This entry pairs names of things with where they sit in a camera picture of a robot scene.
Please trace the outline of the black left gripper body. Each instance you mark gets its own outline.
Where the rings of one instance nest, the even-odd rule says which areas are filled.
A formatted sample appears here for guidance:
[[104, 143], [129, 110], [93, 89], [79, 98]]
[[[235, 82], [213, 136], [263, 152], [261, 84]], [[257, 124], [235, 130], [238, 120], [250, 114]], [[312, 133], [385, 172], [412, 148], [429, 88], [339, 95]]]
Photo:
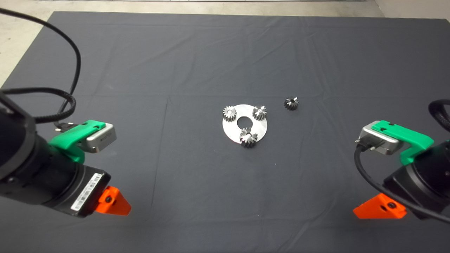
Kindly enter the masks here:
[[76, 164], [74, 180], [60, 195], [44, 206], [73, 217], [85, 218], [98, 206], [98, 200], [111, 180], [106, 171]]

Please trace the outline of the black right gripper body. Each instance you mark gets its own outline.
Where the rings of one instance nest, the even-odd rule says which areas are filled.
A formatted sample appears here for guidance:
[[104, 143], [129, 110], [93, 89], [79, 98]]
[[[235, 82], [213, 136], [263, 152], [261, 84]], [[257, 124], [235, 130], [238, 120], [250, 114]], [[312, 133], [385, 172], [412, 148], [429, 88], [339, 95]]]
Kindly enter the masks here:
[[440, 165], [412, 163], [384, 179], [384, 187], [417, 207], [440, 213], [440, 195], [433, 188]]

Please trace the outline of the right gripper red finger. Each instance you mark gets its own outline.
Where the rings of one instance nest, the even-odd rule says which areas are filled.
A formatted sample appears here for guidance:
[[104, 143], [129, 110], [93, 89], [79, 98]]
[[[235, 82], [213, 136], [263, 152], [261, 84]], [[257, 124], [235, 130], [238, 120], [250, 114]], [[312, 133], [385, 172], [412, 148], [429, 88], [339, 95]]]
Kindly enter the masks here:
[[385, 194], [377, 194], [353, 209], [359, 219], [402, 219], [407, 215], [405, 206]]

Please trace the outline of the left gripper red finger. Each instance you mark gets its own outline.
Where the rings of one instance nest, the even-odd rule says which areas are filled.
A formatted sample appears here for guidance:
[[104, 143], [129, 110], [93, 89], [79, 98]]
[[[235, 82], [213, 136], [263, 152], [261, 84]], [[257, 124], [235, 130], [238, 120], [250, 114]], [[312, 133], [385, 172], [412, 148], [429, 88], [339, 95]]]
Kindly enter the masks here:
[[131, 212], [131, 205], [118, 188], [107, 186], [97, 200], [95, 211], [102, 214], [127, 216]]

